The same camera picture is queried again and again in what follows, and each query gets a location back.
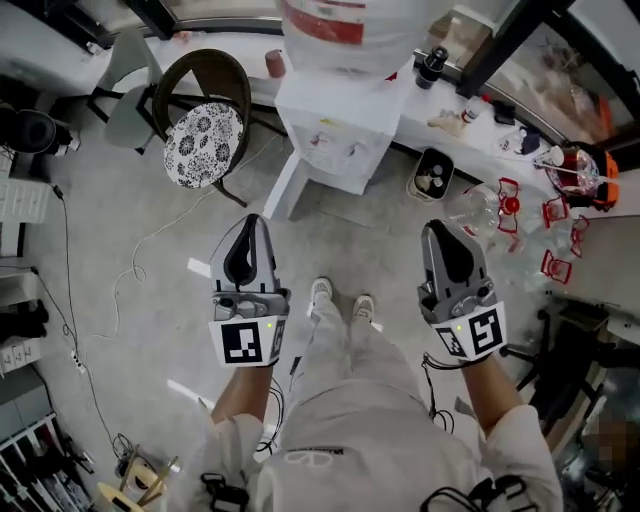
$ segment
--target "red label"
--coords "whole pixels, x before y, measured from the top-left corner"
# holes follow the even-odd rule
[[[359,4],[350,4],[346,2],[324,2],[329,6],[336,8],[346,7],[364,7]],[[320,18],[301,11],[289,5],[289,2],[283,2],[284,11],[291,23],[305,34],[308,34],[322,41],[331,43],[361,45],[364,36],[364,24],[358,22],[336,21],[331,19]]]

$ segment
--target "floor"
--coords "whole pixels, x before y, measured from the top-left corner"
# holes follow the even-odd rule
[[[168,381],[215,401],[231,375],[219,368],[207,328],[211,285],[189,270],[188,262],[208,262],[229,226],[248,212],[261,213],[291,147],[279,138],[272,140],[260,158],[228,180],[228,188],[250,203],[247,210],[213,194],[178,224],[140,246],[136,264],[144,268],[146,281],[136,281],[131,273],[120,280],[118,335],[104,339],[94,333],[114,334],[113,284],[131,267],[135,245],[187,211],[204,192],[179,188],[168,179],[159,140],[140,157],[133,150],[107,145],[102,123],[86,109],[76,106],[71,121],[82,130],[82,146],[76,153],[48,160],[45,171],[65,194],[79,352],[90,369],[111,436],[122,432],[158,459],[178,455],[184,463],[190,445],[201,435],[192,428],[199,411]],[[247,155],[272,136],[255,127]],[[443,216],[443,207],[407,195],[414,164],[412,157],[390,150],[364,196],[310,184],[290,221],[269,222],[279,277],[293,292],[282,358],[275,369],[285,390],[292,361],[311,335],[306,316],[309,287],[324,275],[333,281],[346,312],[358,294],[375,297],[376,321],[403,350],[423,396],[428,396],[421,355],[428,349],[442,356],[444,349],[418,310],[416,288],[424,279],[420,233],[427,220]],[[450,193],[468,186],[456,179]],[[68,315],[64,241],[62,204],[54,200],[46,222],[28,227],[25,255],[38,266]],[[538,327],[537,299],[506,287],[499,272],[494,277],[506,304],[510,341],[518,343]],[[72,340],[63,336],[56,314],[48,331],[42,343],[45,357],[38,366],[59,421],[95,460],[96,474],[88,483],[113,481],[116,459],[96,412],[88,375],[76,369]],[[505,362],[514,377],[524,370],[511,360]],[[433,372],[432,377],[439,408],[453,411],[457,397],[468,400],[459,372]],[[455,435],[477,449],[474,420],[454,414]],[[267,420],[274,418],[270,406]]]

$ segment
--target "white shirt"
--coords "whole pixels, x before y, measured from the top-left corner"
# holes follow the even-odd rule
[[[204,472],[245,488],[249,509],[260,512],[418,511],[441,487],[468,495],[486,478],[508,474],[520,477],[526,492],[512,500],[501,495],[490,511],[532,503],[541,511],[563,510],[538,415],[528,405],[498,422],[482,461],[434,425],[421,402],[368,380],[345,380],[292,410],[278,453],[262,464],[253,459],[262,437],[256,418],[240,415],[217,426],[205,421],[202,445],[169,484],[166,510],[210,510],[211,496],[200,482]],[[429,510],[463,509],[437,498]]]

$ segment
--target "white pants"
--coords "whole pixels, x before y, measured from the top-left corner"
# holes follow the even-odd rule
[[[289,412],[345,379],[377,381],[421,401],[407,360],[366,318],[355,318],[347,329],[338,308],[324,294],[311,318],[316,325],[292,380]]]

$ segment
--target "patterned seat cushion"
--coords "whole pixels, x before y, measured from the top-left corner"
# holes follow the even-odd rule
[[[169,177],[186,188],[202,188],[229,170],[243,133],[240,114],[225,103],[206,103],[187,112],[164,147]]]

